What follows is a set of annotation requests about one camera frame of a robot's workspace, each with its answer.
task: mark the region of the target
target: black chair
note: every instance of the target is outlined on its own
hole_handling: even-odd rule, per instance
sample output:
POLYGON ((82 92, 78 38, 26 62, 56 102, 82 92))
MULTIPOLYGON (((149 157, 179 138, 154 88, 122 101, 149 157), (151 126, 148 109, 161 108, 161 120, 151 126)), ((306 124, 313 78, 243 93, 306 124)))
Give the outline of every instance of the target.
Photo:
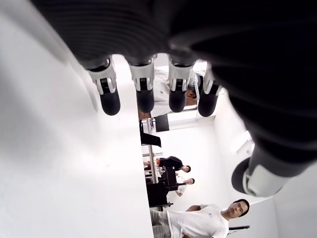
POLYGON ((165 207, 168 206, 163 183, 147 184, 149 207, 165 207))

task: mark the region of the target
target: desk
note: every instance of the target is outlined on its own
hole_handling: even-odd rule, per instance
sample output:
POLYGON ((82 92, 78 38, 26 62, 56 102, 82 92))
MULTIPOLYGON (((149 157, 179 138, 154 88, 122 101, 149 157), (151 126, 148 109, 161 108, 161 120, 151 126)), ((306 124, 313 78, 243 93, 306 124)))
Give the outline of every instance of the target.
POLYGON ((30 3, 5 8, 21 22, 0 14, 2 236, 153 237, 128 65, 116 65, 121 110, 107 116, 89 75, 30 3))

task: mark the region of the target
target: black shirt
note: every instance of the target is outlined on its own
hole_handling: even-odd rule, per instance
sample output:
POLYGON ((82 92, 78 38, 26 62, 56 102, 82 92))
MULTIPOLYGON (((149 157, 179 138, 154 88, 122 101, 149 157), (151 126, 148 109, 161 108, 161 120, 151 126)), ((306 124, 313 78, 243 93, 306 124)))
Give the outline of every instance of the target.
POLYGON ((159 166, 160 167, 175 167, 175 170, 180 170, 183 167, 183 163, 180 159, 170 156, 168 158, 160 158, 159 159, 159 166))

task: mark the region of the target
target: robotic hand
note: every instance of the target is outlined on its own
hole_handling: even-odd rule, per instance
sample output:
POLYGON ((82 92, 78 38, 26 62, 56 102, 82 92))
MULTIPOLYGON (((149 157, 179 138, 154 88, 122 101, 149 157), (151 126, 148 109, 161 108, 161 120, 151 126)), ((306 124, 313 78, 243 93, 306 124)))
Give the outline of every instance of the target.
POLYGON ((185 106, 195 61, 210 62, 200 114, 211 115, 222 85, 255 142, 252 157, 232 175, 237 191, 274 195, 316 161, 316 6, 276 2, 272 8, 268 1, 233 0, 206 7, 194 0, 32 3, 89 71, 108 115, 120 109, 109 56, 121 54, 129 62, 144 112, 154 104, 153 55, 170 55, 169 105, 175 112, 185 106))

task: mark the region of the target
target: robotic finger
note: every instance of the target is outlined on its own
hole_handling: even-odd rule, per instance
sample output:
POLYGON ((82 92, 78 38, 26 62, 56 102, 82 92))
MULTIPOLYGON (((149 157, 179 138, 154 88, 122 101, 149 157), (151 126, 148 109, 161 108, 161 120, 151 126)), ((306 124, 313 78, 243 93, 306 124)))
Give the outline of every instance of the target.
POLYGON ((116 115, 120 111, 120 99, 112 57, 109 57, 103 65, 87 71, 97 86, 104 112, 110 116, 116 115))
POLYGON ((126 57, 136 89, 138 108, 144 113, 149 113, 154 107, 153 80, 156 57, 156 55, 143 59, 126 57))
POLYGON ((193 75, 196 60, 169 56, 169 107, 173 112, 181 112, 186 104, 186 91, 193 75))
POLYGON ((241 193, 269 197, 277 194, 291 178, 300 175, 311 163, 282 161, 256 145, 252 157, 242 161, 234 170, 231 183, 241 193))
POLYGON ((204 77, 203 90, 198 104, 198 111, 200 115, 203 117, 209 117, 213 114, 220 90, 221 86, 215 80, 211 71, 211 65, 208 63, 204 77))

